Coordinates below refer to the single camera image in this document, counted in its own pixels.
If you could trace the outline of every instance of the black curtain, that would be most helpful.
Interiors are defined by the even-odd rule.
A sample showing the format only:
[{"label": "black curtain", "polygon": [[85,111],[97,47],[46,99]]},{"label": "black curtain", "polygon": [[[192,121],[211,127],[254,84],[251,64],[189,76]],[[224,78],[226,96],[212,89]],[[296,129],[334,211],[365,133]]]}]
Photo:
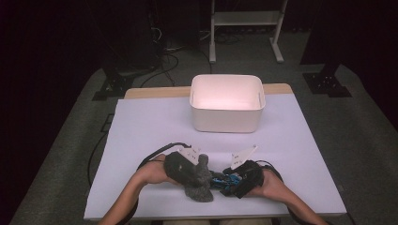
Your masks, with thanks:
[{"label": "black curtain", "polygon": [[338,61],[354,71],[398,129],[396,1],[324,0],[301,64]]}]

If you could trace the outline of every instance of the dark background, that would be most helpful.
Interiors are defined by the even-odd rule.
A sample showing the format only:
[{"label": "dark background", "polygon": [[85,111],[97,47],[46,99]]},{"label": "dark background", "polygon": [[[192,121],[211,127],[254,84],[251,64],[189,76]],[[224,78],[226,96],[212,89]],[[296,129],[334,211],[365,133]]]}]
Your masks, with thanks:
[{"label": "dark background", "polygon": [[[137,33],[129,33],[129,28],[121,26],[120,17],[115,15],[117,4],[126,13],[128,8],[122,6],[145,1],[113,1],[114,14],[107,11],[108,1],[96,2],[0,3],[1,224],[12,218],[90,76],[105,59],[120,60],[118,54],[130,67],[137,65],[133,51],[129,50],[133,46],[117,47],[120,43],[128,44],[123,40],[130,37],[123,36]],[[209,28],[209,0],[170,0],[167,4],[159,1],[157,5],[156,1],[147,2],[153,16],[151,22],[164,29],[166,36],[181,37],[195,45],[199,29]],[[217,7],[229,10],[235,2],[220,0]],[[157,11],[152,10],[153,4],[158,6]],[[237,9],[275,9],[279,4],[247,0],[241,1]],[[337,58],[360,77],[380,109],[398,128],[398,95],[393,92],[398,84],[398,49],[392,35],[398,31],[395,8],[396,3],[386,0],[290,1],[283,30],[311,29],[301,63],[323,64]],[[143,23],[137,14],[127,15],[133,23]],[[156,48],[149,51],[156,55]]]}]

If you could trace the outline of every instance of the forearm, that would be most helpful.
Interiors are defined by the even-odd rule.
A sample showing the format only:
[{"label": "forearm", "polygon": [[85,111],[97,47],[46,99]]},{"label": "forearm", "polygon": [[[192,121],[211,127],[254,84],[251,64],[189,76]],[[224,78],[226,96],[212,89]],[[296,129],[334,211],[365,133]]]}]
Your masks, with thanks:
[{"label": "forearm", "polygon": [[131,177],[129,182],[120,193],[119,197],[105,214],[102,220],[99,222],[100,225],[112,224],[115,225],[120,220],[126,217],[131,211],[134,205],[137,203],[138,196],[145,186],[145,182],[140,179],[136,174]]},{"label": "forearm", "polygon": [[305,222],[316,225],[328,224],[291,190],[289,190],[288,194],[282,200],[282,203],[284,203],[298,218]]}]

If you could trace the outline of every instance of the human arm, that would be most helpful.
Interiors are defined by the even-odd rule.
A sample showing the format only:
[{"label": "human arm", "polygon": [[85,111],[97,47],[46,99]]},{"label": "human arm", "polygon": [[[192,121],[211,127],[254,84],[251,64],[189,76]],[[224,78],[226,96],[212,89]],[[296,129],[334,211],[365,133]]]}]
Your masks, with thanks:
[{"label": "human arm", "polygon": [[162,162],[164,159],[165,155],[158,155],[132,175],[115,203],[99,222],[100,225],[115,225],[125,218],[137,203],[141,190],[147,184],[159,184],[162,182],[176,184],[176,181],[169,178],[163,169]]},{"label": "human arm", "polygon": [[289,189],[271,170],[263,170],[264,183],[255,187],[249,194],[262,196],[273,201],[284,203],[298,218],[310,224],[328,224],[298,195]]}]

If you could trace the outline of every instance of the hand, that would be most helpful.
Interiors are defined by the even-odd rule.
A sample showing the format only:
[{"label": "hand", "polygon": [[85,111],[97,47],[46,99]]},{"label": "hand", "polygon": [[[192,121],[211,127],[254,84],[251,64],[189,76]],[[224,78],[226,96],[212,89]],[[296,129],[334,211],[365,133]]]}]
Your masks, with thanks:
[{"label": "hand", "polygon": [[135,175],[138,176],[145,185],[147,184],[160,184],[163,182],[170,182],[172,184],[178,185],[178,183],[172,178],[166,175],[163,168],[163,162],[166,156],[160,154],[154,157],[152,160],[148,161],[143,167],[141,167]]}]

